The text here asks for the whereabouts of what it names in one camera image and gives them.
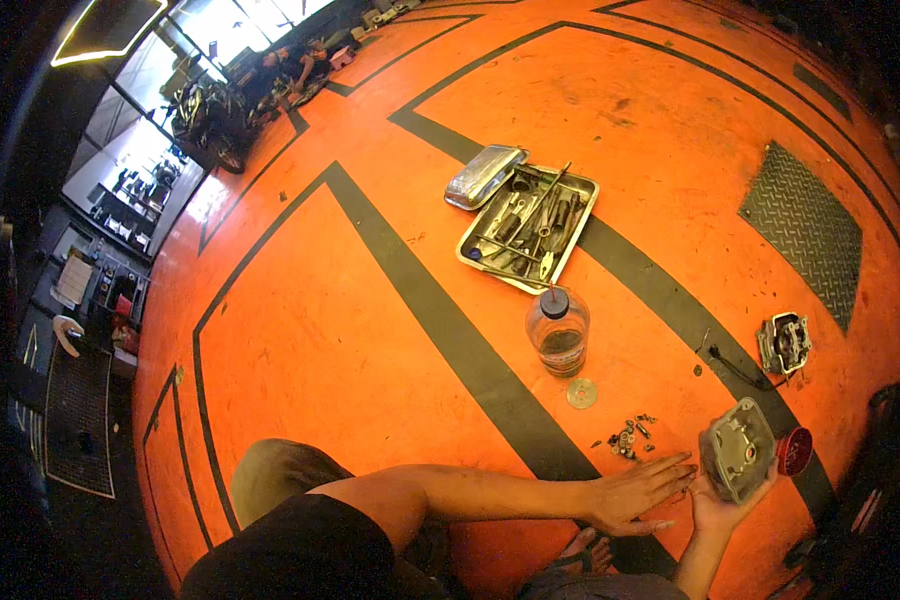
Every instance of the diamond plate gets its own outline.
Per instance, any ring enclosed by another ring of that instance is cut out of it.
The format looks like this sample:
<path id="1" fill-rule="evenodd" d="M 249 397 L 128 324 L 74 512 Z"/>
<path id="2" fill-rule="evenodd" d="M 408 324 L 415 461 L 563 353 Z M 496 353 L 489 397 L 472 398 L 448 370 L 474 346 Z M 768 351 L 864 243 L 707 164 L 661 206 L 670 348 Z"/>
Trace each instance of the diamond plate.
<path id="1" fill-rule="evenodd" d="M 739 214 L 787 259 L 846 333 L 863 232 L 840 200 L 774 141 Z"/>
<path id="2" fill-rule="evenodd" d="M 44 420 L 47 476 L 114 498 L 107 415 L 112 356 L 79 341 L 72 343 L 79 358 L 67 354 L 57 342 L 50 359 Z M 89 454 L 80 449 L 81 432 L 93 440 Z"/>

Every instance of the plastic bottle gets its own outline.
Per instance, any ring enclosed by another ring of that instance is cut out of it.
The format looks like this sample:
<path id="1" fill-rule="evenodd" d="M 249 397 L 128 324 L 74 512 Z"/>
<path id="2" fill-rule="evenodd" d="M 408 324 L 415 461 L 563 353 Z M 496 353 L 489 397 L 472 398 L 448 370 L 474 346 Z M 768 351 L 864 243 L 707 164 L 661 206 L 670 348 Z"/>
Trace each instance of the plastic bottle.
<path id="1" fill-rule="evenodd" d="M 590 311 L 579 295 L 552 288 L 533 299 L 527 313 L 527 335 L 547 371 L 572 378 L 587 360 Z"/>

